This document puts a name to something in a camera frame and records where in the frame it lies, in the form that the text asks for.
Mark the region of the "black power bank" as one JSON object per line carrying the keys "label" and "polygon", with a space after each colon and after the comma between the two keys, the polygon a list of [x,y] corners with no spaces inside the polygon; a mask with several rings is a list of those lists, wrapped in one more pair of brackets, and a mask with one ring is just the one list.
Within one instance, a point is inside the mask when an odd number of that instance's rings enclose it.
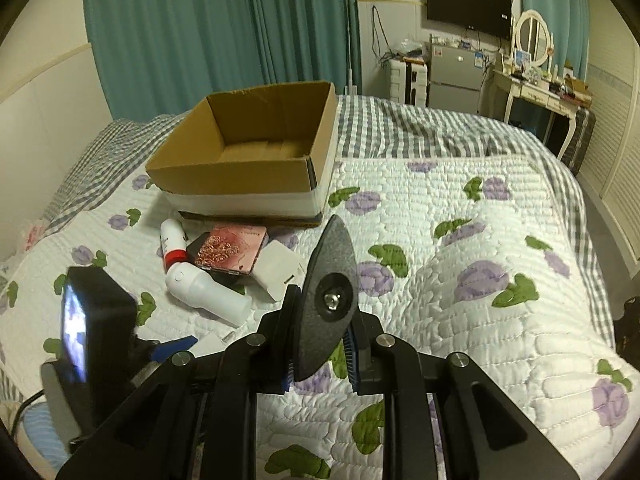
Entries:
{"label": "black power bank", "polygon": [[238,281],[240,279],[239,275],[205,269],[204,266],[200,266],[199,264],[195,263],[196,257],[200,253],[200,250],[207,239],[208,239],[208,234],[203,233],[198,238],[196,238],[193,242],[191,242],[188,246],[186,246],[188,261],[194,264],[194,266],[196,266],[197,268],[204,270],[206,273],[208,273],[212,277],[212,279],[218,284],[224,285],[228,288],[232,288],[233,286],[238,284]]}

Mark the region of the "white plastic bottle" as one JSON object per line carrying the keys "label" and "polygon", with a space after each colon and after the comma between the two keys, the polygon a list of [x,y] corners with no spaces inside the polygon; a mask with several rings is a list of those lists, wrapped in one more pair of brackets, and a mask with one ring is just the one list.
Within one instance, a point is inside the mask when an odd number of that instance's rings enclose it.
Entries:
{"label": "white plastic bottle", "polygon": [[202,309],[240,327],[250,315],[250,298],[221,285],[191,263],[173,264],[165,276],[171,296],[194,309]]}

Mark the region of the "brown cardboard box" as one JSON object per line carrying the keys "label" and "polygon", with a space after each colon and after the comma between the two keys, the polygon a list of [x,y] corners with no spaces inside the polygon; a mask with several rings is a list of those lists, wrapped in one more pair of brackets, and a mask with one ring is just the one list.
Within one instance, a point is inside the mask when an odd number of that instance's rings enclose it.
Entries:
{"label": "brown cardboard box", "polygon": [[329,81],[217,92],[175,126],[145,171],[188,217],[314,226],[326,206],[337,138]]}

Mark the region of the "black wall television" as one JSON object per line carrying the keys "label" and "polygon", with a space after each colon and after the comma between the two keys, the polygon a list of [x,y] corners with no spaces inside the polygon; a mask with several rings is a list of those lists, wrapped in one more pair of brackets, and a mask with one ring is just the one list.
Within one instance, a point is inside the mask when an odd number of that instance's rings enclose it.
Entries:
{"label": "black wall television", "polygon": [[511,39],[512,0],[426,0],[430,21]]}

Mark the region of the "white floral quilt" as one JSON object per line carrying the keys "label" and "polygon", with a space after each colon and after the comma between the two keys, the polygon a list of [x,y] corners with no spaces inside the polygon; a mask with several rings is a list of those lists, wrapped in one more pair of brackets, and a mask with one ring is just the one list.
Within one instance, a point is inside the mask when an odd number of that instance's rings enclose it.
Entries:
{"label": "white floral quilt", "polygon": [[[639,419],[639,374],[597,329],[592,292],[561,216],[568,188],[520,156],[407,162],[347,159],[329,214],[354,244],[363,311],[419,351],[467,353],[584,479],[603,474]],[[61,328],[72,264],[104,266],[160,341],[253,333],[276,304],[245,287],[250,316],[232,327],[172,298],[160,225],[175,211],[144,174],[32,248],[1,301],[1,365],[22,398],[40,387]]]}

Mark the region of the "silver mini fridge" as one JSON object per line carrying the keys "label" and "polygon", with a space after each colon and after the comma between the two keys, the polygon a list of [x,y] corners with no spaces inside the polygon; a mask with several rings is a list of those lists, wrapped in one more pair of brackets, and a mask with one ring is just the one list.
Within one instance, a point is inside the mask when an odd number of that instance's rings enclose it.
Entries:
{"label": "silver mini fridge", "polygon": [[433,44],[428,70],[428,106],[436,110],[476,114],[480,108],[484,73],[482,51]]}

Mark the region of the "pink rose patterned case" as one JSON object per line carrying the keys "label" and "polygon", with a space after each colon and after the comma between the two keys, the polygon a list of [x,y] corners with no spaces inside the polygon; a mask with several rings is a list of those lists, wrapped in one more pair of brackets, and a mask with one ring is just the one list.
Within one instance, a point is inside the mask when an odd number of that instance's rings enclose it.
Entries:
{"label": "pink rose patterned case", "polygon": [[262,249],[267,229],[264,226],[217,223],[207,234],[208,239],[195,263],[205,269],[248,275]]}

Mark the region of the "teal curtain left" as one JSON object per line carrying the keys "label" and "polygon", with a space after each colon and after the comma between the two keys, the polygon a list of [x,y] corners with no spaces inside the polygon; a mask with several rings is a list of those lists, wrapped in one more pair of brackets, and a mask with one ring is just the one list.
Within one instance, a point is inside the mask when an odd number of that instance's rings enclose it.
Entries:
{"label": "teal curtain left", "polygon": [[361,82],[357,0],[84,0],[84,12],[114,118],[262,84]]}

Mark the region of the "teal curtain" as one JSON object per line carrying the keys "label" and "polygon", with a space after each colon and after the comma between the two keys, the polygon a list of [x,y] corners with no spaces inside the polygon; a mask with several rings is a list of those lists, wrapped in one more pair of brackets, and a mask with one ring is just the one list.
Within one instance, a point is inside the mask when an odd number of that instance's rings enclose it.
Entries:
{"label": "teal curtain", "polygon": [[588,67],[588,0],[522,0],[524,10],[537,11],[554,36],[553,63],[563,68],[566,61],[574,75],[584,79]]}
{"label": "teal curtain", "polygon": [[357,0],[84,0],[84,12],[114,118],[262,84],[361,82]]}

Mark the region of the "white suitcase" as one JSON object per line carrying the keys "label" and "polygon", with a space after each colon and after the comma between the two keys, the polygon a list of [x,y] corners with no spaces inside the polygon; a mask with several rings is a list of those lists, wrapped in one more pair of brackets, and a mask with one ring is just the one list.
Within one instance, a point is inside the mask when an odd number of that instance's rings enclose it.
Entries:
{"label": "white suitcase", "polygon": [[400,104],[426,107],[428,69],[423,61],[409,58],[387,63],[390,100]]}

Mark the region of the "oval vanity mirror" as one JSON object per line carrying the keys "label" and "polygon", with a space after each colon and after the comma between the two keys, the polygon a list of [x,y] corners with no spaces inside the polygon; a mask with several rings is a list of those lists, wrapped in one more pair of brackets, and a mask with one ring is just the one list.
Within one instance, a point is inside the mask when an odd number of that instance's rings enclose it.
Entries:
{"label": "oval vanity mirror", "polygon": [[517,51],[530,55],[530,64],[536,67],[552,59],[554,44],[550,29],[536,10],[523,11],[513,29],[513,44]]}

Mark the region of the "teal curtain right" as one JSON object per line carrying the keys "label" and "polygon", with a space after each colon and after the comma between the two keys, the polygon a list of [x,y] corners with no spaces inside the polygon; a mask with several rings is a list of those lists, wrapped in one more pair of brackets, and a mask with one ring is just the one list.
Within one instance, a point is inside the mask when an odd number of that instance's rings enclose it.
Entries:
{"label": "teal curtain right", "polygon": [[566,61],[574,75],[584,79],[588,67],[588,0],[522,0],[524,10],[537,11],[554,36],[553,63],[563,68]]}

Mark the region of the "white bottle red cap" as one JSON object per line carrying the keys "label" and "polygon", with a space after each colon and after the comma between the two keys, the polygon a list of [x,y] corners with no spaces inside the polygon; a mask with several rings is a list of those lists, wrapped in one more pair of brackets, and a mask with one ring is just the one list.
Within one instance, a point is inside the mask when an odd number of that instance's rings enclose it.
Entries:
{"label": "white bottle red cap", "polygon": [[176,219],[166,219],[160,225],[160,246],[162,246],[165,271],[176,263],[189,260],[186,252],[186,233],[182,224]]}

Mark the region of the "grey checkered bed sheet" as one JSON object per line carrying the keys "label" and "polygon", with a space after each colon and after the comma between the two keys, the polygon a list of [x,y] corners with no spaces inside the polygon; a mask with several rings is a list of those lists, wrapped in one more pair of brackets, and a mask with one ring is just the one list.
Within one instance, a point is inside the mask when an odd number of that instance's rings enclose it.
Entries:
{"label": "grey checkered bed sheet", "polygon": [[[172,133],[182,115],[149,122],[108,124],[66,174],[43,215],[47,235],[104,203]],[[400,105],[372,96],[342,96],[337,103],[337,155],[341,158],[446,158],[523,155],[548,179],[560,207],[577,266],[586,283],[591,324],[615,344],[608,293],[592,238],[585,199],[575,177],[533,135],[484,116]]]}

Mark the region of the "white square charger box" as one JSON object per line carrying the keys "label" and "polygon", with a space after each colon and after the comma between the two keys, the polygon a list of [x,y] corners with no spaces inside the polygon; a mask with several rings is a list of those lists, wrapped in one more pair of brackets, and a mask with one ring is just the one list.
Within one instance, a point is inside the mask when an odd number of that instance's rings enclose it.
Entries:
{"label": "white square charger box", "polygon": [[272,240],[259,252],[250,276],[273,301],[281,301],[288,286],[302,284],[304,272],[304,259]]}

